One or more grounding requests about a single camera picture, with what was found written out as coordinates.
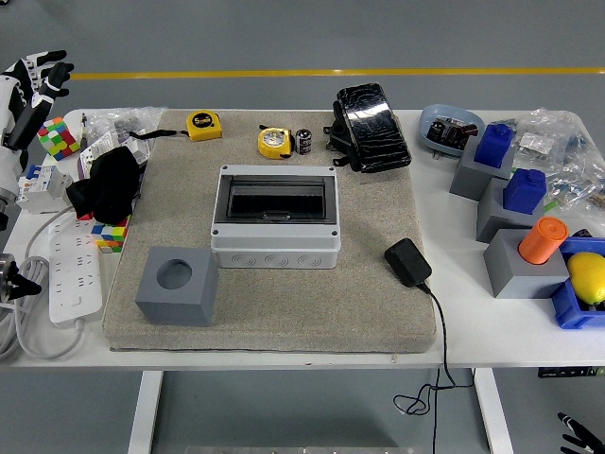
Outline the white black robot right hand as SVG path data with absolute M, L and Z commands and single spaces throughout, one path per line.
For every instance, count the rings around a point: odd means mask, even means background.
M 567 427 L 567 429 L 571 431 L 571 434 L 564 433 L 562 438 L 568 444 L 579 449 L 576 450 L 570 448 L 569 446 L 562 445 L 560 448 L 562 453 L 604 454 L 604 443 L 601 442 L 596 435 L 583 424 L 563 412 L 558 413 L 558 418 Z

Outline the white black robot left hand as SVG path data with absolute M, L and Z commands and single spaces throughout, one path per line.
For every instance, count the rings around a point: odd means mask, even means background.
M 69 94 L 72 63 L 64 50 L 21 58 L 1 72 L 1 188 L 14 192 L 25 169 L 26 151 L 55 101 Z

